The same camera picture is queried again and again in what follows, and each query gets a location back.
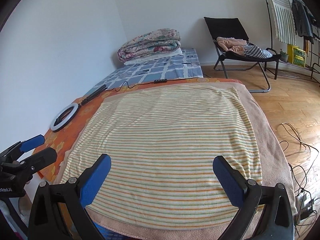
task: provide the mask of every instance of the potted plant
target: potted plant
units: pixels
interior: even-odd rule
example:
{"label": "potted plant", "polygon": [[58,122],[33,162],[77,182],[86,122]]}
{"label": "potted plant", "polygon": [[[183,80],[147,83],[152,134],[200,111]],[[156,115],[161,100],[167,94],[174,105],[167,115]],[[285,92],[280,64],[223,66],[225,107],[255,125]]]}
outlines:
{"label": "potted plant", "polygon": [[280,55],[281,55],[281,58],[280,58],[280,59],[281,59],[282,61],[284,61],[284,62],[287,62],[287,61],[288,61],[288,56],[289,56],[289,55],[288,55],[286,52],[283,52],[282,49],[280,49]]}

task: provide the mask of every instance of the pink towel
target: pink towel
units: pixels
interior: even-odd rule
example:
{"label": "pink towel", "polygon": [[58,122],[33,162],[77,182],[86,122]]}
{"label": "pink towel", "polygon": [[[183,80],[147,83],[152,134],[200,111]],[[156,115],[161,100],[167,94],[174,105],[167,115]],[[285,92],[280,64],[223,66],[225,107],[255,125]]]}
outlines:
{"label": "pink towel", "polygon": [[241,56],[244,55],[244,47],[247,45],[247,41],[241,40],[241,39],[235,39],[235,38],[217,38],[218,45],[224,50],[224,51],[233,51]]}

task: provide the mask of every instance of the hanging garment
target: hanging garment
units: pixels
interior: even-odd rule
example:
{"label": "hanging garment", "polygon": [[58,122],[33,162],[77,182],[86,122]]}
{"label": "hanging garment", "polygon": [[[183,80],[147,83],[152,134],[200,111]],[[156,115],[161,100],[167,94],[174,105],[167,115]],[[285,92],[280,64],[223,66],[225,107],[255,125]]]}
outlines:
{"label": "hanging garment", "polygon": [[289,0],[268,0],[275,21],[276,38],[284,43],[296,44],[294,19]]}
{"label": "hanging garment", "polygon": [[292,0],[292,13],[296,27],[296,34],[304,37],[313,44],[311,19],[306,7],[299,0]]}
{"label": "hanging garment", "polygon": [[303,37],[303,50],[306,52],[306,55],[309,56],[309,42],[305,37]]}

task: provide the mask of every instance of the black folding chair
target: black folding chair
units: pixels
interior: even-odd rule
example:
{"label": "black folding chair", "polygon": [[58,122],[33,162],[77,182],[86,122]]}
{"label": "black folding chair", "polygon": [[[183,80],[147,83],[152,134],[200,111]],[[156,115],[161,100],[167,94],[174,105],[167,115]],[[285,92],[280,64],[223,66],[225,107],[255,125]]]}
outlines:
{"label": "black folding chair", "polygon": [[[243,39],[246,40],[247,43],[249,43],[249,37],[247,33],[245,32],[243,26],[241,25],[240,21],[238,18],[233,18],[233,19],[222,19],[222,18],[208,18],[204,17],[204,20],[208,26],[208,29],[210,31],[210,34],[212,36],[213,42],[215,44],[217,54],[218,54],[218,60],[217,63],[214,65],[215,70],[220,70],[224,72],[224,75],[226,78],[228,78],[227,70],[223,64],[223,61],[225,59],[233,59],[233,60],[240,60],[240,61],[246,61],[246,62],[256,62],[253,66],[249,68],[231,68],[228,70],[250,70],[256,65],[259,65],[264,78],[266,79],[266,82],[268,84],[268,89],[260,89],[260,90],[249,90],[250,93],[266,93],[269,92],[271,87],[270,83],[268,81],[268,78],[263,71],[263,68],[260,64],[260,62],[265,63],[265,68],[267,67],[267,62],[275,61],[276,62],[276,70],[278,69],[279,65],[279,59],[281,57],[280,54],[277,54],[277,52],[271,48],[267,48],[267,50],[271,50],[275,52],[276,54],[273,55],[271,58],[254,58],[254,57],[245,57],[241,56],[233,51],[224,51],[217,43],[217,38],[218,37],[223,37],[223,38],[235,38],[235,39]],[[218,63],[221,62],[222,69],[216,69]]]}

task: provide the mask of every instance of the striped cloth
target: striped cloth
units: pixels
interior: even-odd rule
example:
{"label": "striped cloth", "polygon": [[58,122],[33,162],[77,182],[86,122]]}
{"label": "striped cloth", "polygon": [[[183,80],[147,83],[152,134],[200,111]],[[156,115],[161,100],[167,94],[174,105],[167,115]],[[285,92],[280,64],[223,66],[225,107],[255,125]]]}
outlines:
{"label": "striped cloth", "polygon": [[265,49],[260,49],[256,45],[250,45],[250,46],[243,46],[244,47],[244,56],[246,57],[254,57],[254,58],[271,58],[273,55],[265,50]]}
{"label": "striped cloth", "polygon": [[148,228],[232,220],[237,208],[212,171],[217,155],[262,183],[255,135],[235,88],[184,84],[102,103],[70,153],[62,183],[102,153],[111,170],[87,208]]}
{"label": "striped cloth", "polygon": [[295,25],[289,0],[268,1],[275,21],[276,38],[284,43],[295,45]]}

